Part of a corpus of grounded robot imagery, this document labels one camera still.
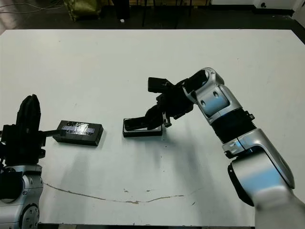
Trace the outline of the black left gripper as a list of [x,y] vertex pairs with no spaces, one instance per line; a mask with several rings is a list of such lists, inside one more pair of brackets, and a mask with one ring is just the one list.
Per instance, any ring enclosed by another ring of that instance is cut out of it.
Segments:
[[[32,101],[33,111],[40,112],[40,102],[35,94],[28,95],[20,105],[20,112],[27,112]],[[62,130],[30,130],[20,125],[4,125],[1,132],[3,153],[7,165],[35,165],[45,157],[46,138],[62,136]]]

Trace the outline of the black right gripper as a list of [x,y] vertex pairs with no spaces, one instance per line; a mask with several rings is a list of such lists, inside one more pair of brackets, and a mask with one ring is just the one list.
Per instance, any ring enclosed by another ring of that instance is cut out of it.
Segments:
[[157,96],[157,105],[150,108],[145,114],[147,129],[155,129],[162,124],[170,127],[170,118],[178,119],[193,110],[191,102],[183,90],[186,80],[172,84],[168,80],[162,80],[162,93]]

